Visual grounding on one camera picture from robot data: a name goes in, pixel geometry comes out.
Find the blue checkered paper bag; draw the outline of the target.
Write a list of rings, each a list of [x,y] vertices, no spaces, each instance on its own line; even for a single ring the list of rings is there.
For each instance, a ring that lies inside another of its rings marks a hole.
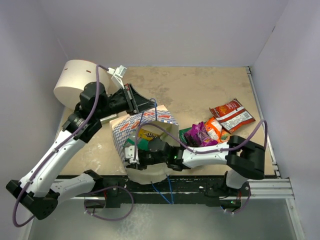
[[[135,115],[125,115],[110,122],[113,143],[122,161],[128,178],[141,185],[154,185],[164,179],[168,179],[173,172],[165,163],[151,165],[146,170],[126,169],[125,147],[137,145],[139,150],[147,150],[149,141],[139,138],[140,129],[148,130],[156,134],[162,134],[159,138],[171,146],[177,146],[169,134],[179,137],[179,124],[164,105],[158,106],[157,101],[151,99],[155,107]]]

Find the magenta snack bag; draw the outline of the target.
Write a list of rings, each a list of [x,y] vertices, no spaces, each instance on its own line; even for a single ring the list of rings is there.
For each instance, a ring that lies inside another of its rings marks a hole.
[[[217,145],[218,142],[209,137],[205,123],[202,121],[198,124],[193,124],[191,129],[185,133],[185,137],[190,147],[207,147]]]

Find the red orange snack bag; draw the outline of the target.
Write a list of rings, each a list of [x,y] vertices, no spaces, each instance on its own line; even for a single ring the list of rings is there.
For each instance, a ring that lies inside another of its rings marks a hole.
[[[230,134],[244,125],[254,123],[256,119],[236,99],[232,99],[224,105],[209,108],[213,117]]]

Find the green chips bag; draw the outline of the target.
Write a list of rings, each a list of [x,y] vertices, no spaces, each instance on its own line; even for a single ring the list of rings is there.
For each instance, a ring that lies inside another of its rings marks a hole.
[[[179,130],[179,139],[182,143],[184,143],[185,145],[188,144],[188,139],[185,137],[185,133],[187,133],[189,130],[191,129],[191,127],[188,128],[184,128],[184,129],[180,129]]]

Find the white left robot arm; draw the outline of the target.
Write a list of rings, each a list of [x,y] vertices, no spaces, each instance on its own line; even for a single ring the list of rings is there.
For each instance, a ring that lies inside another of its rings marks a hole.
[[[67,179],[54,186],[59,173],[102,128],[101,119],[127,112],[143,113],[155,107],[155,102],[140,95],[130,83],[108,95],[100,82],[90,82],[79,95],[74,112],[67,118],[55,142],[37,165],[20,180],[10,180],[6,189],[15,197],[12,220],[18,226],[16,213],[22,204],[35,218],[47,218],[65,200],[89,193],[101,194],[106,184],[93,170]]]

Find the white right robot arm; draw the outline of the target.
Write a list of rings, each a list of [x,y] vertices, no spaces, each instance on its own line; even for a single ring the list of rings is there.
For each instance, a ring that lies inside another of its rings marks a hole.
[[[247,180],[265,178],[266,147],[232,135],[227,142],[211,146],[171,146],[156,137],[148,144],[147,150],[136,146],[124,148],[124,159],[130,168],[145,170],[148,166],[165,163],[169,169],[181,172],[208,165],[226,165],[222,190],[228,196],[235,195]]]

